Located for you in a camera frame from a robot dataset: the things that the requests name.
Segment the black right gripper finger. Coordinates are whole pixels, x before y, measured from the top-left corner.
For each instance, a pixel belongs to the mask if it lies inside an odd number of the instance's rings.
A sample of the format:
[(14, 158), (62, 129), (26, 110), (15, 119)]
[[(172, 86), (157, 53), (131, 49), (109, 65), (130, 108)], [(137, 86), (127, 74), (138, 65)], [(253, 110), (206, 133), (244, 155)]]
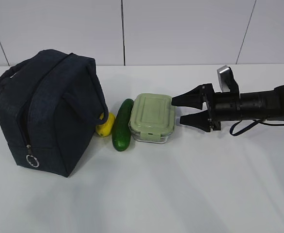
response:
[(202, 90), (202, 87), (196, 87), (187, 93), (173, 97), (172, 106), (191, 107), (191, 108), (202, 110), (203, 97), (202, 97), (201, 90)]
[(207, 133), (210, 132), (209, 114), (207, 110), (181, 116), (180, 124), (195, 127)]

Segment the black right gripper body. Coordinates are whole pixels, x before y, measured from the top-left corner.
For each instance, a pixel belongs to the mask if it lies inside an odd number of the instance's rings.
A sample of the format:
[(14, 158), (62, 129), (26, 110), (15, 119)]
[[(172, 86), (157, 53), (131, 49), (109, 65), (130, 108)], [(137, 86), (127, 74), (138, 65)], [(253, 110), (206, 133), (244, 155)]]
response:
[(201, 102), (207, 109), (198, 113), (201, 126), (198, 128), (209, 133), (221, 130), (222, 121), (232, 121), (240, 111), (240, 92), (237, 83), (222, 84), (221, 92), (215, 92), (210, 83), (199, 86)]

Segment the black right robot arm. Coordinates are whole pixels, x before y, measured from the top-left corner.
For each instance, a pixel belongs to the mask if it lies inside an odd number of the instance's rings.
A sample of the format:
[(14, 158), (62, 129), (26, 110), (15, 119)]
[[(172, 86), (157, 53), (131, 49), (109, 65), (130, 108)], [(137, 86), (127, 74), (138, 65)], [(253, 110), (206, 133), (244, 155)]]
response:
[(223, 121), (252, 120), (240, 135), (259, 123), (284, 121), (284, 85), (270, 91), (239, 93), (215, 92), (210, 83), (173, 97), (173, 106), (199, 109), (200, 112), (181, 116), (180, 124), (192, 126), (207, 133), (221, 130)]

